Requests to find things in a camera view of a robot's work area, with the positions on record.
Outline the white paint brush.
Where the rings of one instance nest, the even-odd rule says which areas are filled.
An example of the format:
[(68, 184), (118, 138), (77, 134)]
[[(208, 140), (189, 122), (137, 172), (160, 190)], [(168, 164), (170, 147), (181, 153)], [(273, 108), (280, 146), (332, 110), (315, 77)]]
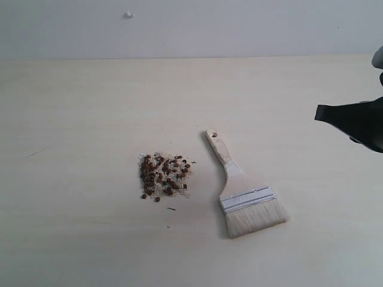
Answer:
[(208, 129), (206, 137), (226, 174), (219, 202), (227, 233), (238, 238), (288, 221), (289, 216), (270, 185), (247, 175), (233, 160), (220, 132)]

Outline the red beans and rice pile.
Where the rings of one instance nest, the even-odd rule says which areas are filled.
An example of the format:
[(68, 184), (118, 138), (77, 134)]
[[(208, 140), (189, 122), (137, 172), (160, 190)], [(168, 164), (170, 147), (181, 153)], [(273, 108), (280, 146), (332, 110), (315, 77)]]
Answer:
[(164, 197), (189, 197), (189, 181), (196, 165), (182, 154), (154, 152), (139, 156), (140, 198), (156, 203)]

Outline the white blob on wall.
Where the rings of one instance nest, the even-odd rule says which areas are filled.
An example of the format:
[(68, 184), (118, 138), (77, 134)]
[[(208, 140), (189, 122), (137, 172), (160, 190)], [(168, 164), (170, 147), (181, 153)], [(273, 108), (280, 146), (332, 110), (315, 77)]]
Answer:
[(131, 18), (134, 18), (134, 14), (131, 13), (130, 11), (127, 11), (123, 14), (123, 17), (126, 18), (126, 19), (131, 19)]

